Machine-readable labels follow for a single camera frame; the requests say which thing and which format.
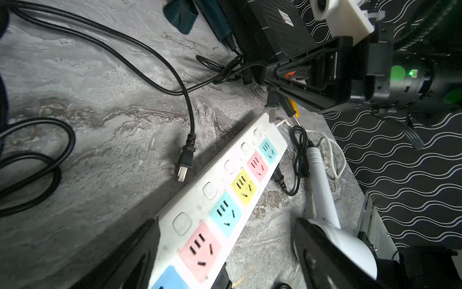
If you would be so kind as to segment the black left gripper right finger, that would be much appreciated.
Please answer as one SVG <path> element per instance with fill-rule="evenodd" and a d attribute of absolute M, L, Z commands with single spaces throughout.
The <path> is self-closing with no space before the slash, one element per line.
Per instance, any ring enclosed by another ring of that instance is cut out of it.
<path fill-rule="evenodd" d="M 329 280 L 339 289 L 382 288 L 306 219 L 296 220 L 293 238 L 308 288 L 328 289 Z"/>

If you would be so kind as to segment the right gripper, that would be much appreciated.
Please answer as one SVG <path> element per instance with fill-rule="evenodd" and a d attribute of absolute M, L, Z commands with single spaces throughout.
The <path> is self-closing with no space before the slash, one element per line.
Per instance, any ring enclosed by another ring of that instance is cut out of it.
<path fill-rule="evenodd" d="M 312 112 L 341 112 L 368 105 L 387 107 L 393 44 L 367 37 L 335 37 L 305 53 L 272 63 L 263 81 Z"/>

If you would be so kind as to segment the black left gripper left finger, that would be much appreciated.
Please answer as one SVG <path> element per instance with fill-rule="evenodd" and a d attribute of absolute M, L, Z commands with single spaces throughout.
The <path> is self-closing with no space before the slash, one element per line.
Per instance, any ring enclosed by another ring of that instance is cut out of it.
<path fill-rule="evenodd" d="M 160 243 L 157 219 L 145 221 L 73 289 L 146 289 Z"/>

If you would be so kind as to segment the white multicolour power strip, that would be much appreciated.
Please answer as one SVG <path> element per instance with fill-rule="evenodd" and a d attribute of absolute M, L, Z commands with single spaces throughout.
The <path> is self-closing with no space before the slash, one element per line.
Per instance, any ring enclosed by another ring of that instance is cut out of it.
<path fill-rule="evenodd" d="M 210 289 L 288 144 L 262 113 L 158 213 L 151 289 Z"/>

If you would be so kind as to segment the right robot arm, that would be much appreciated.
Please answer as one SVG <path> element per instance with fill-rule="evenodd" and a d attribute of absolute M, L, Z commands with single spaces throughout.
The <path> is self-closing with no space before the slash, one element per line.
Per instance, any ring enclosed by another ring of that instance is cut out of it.
<path fill-rule="evenodd" d="M 262 80 L 306 109 L 328 114 L 369 107 L 404 110 L 432 124 L 462 107 L 462 4 L 424 1 L 399 36 L 379 6 L 312 1 L 331 38 L 269 64 Z"/>

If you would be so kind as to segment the white hair dryer front right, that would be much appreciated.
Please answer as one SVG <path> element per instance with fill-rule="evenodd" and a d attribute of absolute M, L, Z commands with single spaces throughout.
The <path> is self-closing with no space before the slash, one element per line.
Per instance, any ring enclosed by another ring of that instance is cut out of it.
<path fill-rule="evenodd" d="M 307 155 L 310 167 L 309 182 L 314 197 L 316 217 L 306 220 L 317 230 L 320 230 L 355 265 L 376 281 L 378 268 L 374 255 L 366 244 L 343 231 L 340 226 L 320 150 L 313 146 L 309 147 Z"/>

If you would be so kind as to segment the black plastic tool case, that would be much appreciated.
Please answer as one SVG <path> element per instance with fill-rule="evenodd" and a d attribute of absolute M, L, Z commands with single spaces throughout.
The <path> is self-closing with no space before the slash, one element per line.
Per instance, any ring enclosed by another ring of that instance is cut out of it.
<path fill-rule="evenodd" d="M 316 45 L 292 1 L 222 0 L 218 3 L 249 63 L 272 64 Z"/>

